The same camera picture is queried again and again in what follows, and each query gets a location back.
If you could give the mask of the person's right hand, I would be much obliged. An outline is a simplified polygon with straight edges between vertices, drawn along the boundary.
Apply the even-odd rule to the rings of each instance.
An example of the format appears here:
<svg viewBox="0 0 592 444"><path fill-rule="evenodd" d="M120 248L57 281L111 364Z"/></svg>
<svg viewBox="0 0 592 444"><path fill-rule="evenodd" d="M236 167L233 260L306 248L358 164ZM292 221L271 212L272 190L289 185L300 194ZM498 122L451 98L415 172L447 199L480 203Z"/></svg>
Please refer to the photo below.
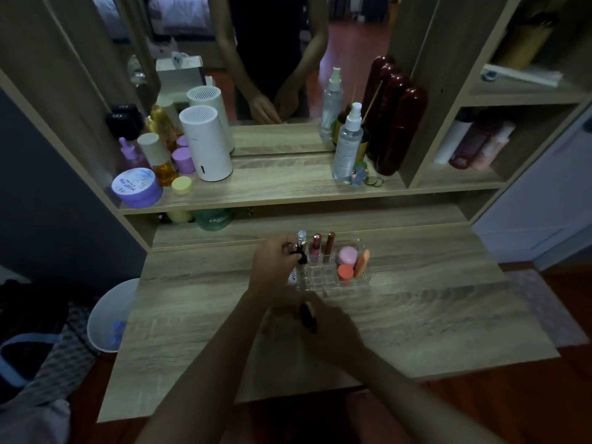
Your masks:
<svg viewBox="0 0 592 444"><path fill-rule="evenodd" d="M318 296L313 291L301 295ZM366 356L366 346L350 316L339 307L326 303L320 325L319 335L301 333L307 349L324 362L354 375L359 361Z"/></svg>

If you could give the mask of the clear spray bottle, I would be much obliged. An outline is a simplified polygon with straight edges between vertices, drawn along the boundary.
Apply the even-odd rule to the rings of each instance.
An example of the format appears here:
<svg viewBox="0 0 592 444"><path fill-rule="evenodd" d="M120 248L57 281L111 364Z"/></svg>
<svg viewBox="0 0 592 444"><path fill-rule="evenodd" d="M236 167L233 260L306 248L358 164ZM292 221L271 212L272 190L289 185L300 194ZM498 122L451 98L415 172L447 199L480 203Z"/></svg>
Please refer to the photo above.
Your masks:
<svg viewBox="0 0 592 444"><path fill-rule="evenodd" d="M361 103L352 103L346 121L339 130L335 157L331 167L331 175L335 180L351 179L359 145L364 134L361 126L361 110Z"/></svg>

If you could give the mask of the white cylindrical humidifier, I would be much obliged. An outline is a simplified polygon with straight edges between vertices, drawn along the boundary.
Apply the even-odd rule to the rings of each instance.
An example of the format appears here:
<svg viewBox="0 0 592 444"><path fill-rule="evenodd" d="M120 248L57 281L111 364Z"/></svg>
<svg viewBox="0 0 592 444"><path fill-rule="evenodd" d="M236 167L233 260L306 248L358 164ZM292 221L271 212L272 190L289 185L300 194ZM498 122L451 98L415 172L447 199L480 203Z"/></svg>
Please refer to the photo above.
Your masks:
<svg viewBox="0 0 592 444"><path fill-rule="evenodd" d="M218 119L218 111L207 105L190 106L179 114L197 176L218 182L233 172L230 152Z"/></svg>

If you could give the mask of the grey floor rug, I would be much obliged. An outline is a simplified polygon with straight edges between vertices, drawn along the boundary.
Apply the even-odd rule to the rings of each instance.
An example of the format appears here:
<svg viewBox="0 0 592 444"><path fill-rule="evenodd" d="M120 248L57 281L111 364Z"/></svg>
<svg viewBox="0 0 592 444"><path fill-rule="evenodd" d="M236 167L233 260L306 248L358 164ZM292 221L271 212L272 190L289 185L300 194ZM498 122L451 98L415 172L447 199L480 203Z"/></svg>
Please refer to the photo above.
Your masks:
<svg viewBox="0 0 592 444"><path fill-rule="evenodd" d="M556 348L591 343L588 335L536 270L511 270L504 274L512 282L514 293L525 301Z"/></svg>

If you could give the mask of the dark red bottle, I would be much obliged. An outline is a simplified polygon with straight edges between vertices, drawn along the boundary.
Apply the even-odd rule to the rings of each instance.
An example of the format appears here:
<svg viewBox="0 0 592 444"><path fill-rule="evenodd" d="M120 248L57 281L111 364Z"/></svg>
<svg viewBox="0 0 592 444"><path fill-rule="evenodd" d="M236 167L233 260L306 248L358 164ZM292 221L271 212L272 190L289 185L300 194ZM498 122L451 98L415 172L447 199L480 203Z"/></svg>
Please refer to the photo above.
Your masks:
<svg viewBox="0 0 592 444"><path fill-rule="evenodd" d="M497 130L497 126L498 122L493 120L475 121L455 149L448 164L455 169L468 169L478 151Z"/></svg>

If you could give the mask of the white cabinet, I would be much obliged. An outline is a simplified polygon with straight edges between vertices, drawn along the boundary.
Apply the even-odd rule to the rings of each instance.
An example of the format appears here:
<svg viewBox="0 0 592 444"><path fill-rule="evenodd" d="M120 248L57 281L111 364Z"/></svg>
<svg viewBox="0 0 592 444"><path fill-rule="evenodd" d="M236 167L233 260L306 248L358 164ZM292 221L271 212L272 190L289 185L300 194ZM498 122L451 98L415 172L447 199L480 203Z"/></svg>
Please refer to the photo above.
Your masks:
<svg viewBox="0 0 592 444"><path fill-rule="evenodd" d="M472 228L497 263L592 259L592 103Z"/></svg>

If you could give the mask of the clear acrylic makeup organizer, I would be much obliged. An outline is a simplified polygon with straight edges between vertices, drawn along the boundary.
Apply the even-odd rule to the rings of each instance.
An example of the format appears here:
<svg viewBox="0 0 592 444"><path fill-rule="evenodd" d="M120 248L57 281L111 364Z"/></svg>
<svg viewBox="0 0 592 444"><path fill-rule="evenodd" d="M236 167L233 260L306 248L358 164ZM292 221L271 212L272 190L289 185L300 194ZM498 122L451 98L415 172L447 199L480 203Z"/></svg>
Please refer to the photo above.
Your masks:
<svg viewBox="0 0 592 444"><path fill-rule="evenodd" d="M305 265L297 265L292 271L288 286L295 288L297 291L315 291L320 295L334 295L338 290L347 289L362 289L364 290L371 282L372 272L368 263L364 274L360 278L353 278L350 281L340 282L337 276L337 261L336 255L339 248L343 246L354 246L358 249L359 255L368 247L365 243L357 238L352 240L337 239L329 256L323 254L325 240L322 240L322 253L318 264L309 262L309 246L312 244L313 237L307 240L307 254L308 262Z"/></svg>

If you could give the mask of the black lipstick tube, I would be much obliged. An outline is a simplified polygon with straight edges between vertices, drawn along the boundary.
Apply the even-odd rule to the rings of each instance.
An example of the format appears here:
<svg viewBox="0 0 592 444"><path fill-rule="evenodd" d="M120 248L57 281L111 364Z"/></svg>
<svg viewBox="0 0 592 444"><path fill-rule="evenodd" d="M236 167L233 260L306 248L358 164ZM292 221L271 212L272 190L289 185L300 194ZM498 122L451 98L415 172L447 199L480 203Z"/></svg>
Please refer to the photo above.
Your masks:
<svg viewBox="0 0 592 444"><path fill-rule="evenodd" d="M318 330L317 319L315 315L314 306L310 301L304 301L300 304L299 314L301 324L312 334L316 334Z"/></svg>

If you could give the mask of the wall mirror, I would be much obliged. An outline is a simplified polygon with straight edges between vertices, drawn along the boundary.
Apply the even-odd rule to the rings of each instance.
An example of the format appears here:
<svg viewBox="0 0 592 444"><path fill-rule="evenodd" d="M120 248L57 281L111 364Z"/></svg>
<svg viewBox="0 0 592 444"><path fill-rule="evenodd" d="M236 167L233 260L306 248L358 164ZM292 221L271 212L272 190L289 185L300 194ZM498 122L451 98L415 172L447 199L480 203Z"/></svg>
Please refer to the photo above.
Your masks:
<svg viewBox="0 0 592 444"><path fill-rule="evenodd" d="M306 81L329 45L328 0L206 2L221 58L234 83L238 120L280 124L309 118ZM161 19L189 19L192 0L156 0Z"/></svg>

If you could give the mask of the amber bottle with white cap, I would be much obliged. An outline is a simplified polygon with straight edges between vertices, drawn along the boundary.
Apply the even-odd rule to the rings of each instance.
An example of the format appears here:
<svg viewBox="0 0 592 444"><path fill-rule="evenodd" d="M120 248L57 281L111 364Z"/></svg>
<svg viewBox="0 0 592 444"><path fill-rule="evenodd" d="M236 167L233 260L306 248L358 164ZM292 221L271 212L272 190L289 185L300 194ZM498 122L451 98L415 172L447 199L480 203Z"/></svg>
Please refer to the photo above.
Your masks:
<svg viewBox="0 0 592 444"><path fill-rule="evenodd" d="M156 133L144 133L138 136L137 143L149 162L152 171L162 187L172 185L179 177L171 154Z"/></svg>

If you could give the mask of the golden brown bottle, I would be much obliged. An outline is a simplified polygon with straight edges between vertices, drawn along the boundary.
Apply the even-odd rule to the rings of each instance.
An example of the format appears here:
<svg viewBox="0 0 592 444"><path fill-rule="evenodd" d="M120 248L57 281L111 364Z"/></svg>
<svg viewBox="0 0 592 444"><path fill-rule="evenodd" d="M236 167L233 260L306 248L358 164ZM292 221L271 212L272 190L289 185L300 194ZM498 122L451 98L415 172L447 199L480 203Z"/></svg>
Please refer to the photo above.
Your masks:
<svg viewBox="0 0 592 444"><path fill-rule="evenodd" d="M538 12L524 19L509 33L494 59L495 64L514 70L525 69L550 37L558 22L557 11Z"/></svg>

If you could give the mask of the white waste bin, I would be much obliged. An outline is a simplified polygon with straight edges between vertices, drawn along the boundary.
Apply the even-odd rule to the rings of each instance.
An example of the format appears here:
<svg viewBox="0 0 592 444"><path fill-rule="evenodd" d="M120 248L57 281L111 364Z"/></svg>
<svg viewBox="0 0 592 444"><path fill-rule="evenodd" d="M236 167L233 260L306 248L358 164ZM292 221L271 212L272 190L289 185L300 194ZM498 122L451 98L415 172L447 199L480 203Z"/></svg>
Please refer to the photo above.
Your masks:
<svg viewBox="0 0 592 444"><path fill-rule="evenodd" d="M86 331L90 343L97 351L119 351L138 283L139 278L119 283L107 291L92 308Z"/></svg>

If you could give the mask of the person's right forearm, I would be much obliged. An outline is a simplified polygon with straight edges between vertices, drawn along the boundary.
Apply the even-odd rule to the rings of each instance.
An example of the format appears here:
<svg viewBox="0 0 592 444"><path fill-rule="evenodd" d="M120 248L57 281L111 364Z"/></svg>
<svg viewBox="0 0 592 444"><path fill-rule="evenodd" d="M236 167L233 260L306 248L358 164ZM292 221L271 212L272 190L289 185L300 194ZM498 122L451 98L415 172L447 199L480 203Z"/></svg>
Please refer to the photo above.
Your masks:
<svg viewBox="0 0 592 444"><path fill-rule="evenodd" d="M347 372L384 404L416 444L506 444L369 349L355 354Z"/></svg>

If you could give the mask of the dark red glossy case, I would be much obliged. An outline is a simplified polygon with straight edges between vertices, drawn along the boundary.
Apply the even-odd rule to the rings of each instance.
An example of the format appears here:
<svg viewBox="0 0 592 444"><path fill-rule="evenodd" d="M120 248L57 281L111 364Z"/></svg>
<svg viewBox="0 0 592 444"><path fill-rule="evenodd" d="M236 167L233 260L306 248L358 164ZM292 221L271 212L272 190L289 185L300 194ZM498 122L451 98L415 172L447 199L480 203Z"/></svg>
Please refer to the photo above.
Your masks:
<svg viewBox="0 0 592 444"><path fill-rule="evenodd" d="M392 176L400 169L427 105L427 91L404 74L386 79L367 152L378 174Z"/></svg>

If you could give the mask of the person's left hand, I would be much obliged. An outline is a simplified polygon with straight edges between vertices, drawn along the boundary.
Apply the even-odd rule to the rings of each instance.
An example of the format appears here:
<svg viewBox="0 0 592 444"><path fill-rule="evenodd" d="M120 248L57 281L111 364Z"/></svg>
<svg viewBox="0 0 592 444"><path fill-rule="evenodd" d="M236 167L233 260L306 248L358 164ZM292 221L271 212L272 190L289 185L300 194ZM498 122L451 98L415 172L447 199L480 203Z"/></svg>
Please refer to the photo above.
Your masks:
<svg viewBox="0 0 592 444"><path fill-rule="evenodd" d="M284 295L293 269L278 267L276 260L276 236L261 242L253 255L248 294L264 306L277 305L277 296Z"/></svg>

